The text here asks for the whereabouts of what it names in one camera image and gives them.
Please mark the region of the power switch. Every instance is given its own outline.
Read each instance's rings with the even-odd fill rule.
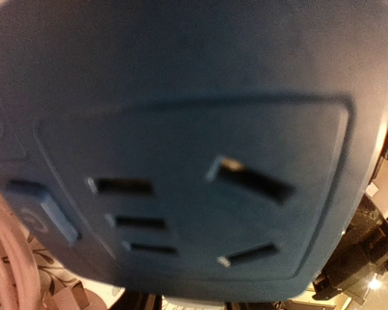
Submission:
[[[79,240],[78,230],[42,184],[22,180],[11,181],[5,187],[4,194],[20,219],[40,240],[52,238],[54,229],[65,237],[70,246]]]

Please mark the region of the white cable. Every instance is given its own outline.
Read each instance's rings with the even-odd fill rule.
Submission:
[[[0,241],[6,251],[16,281],[19,309],[38,310],[40,307],[40,280],[36,261],[18,221],[12,216],[8,207],[1,203]]]
[[[0,300],[3,310],[17,309],[17,294],[13,287],[12,277],[1,261],[0,255]]]

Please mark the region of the outlet slot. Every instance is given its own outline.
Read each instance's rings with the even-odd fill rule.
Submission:
[[[274,244],[269,243],[245,250],[243,252],[231,254],[229,256],[220,256],[217,258],[217,261],[226,268],[230,268],[235,265],[246,264],[262,258],[267,258],[277,253],[279,253],[277,247]]]
[[[95,194],[154,196],[149,179],[88,178],[87,183]]]
[[[164,247],[158,245],[146,245],[141,243],[122,242],[123,247],[128,251],[147,253],[147,254],[162,254],[162,255],[177,255],[177,249],[174,247]]]
[[[230,158],[220,160],[217,178],[269,197],[278,204],[283,204],[294,193],[293,186],[249,169],[239,161]]]
[[[105,218],[112,227],[116,228],[145,229],[153,231],[167,230],[165,221],[160,218],[133,218],[130,216],[112,216],[111,214],[106,214]]]

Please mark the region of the light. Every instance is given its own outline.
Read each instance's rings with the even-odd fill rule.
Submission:
[[[382,283],[377,279],[372,279],[368,286],[370,289],[379,289],[382,286]]]

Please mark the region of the black object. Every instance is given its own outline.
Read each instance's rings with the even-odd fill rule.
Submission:
[[[125,291],[110,310],[161,310],[162,297]]]
[[[333,255],[314,281],[315,300],[345,293],[363,304],[375,273],[388,271],[388,221],[364,196]]]

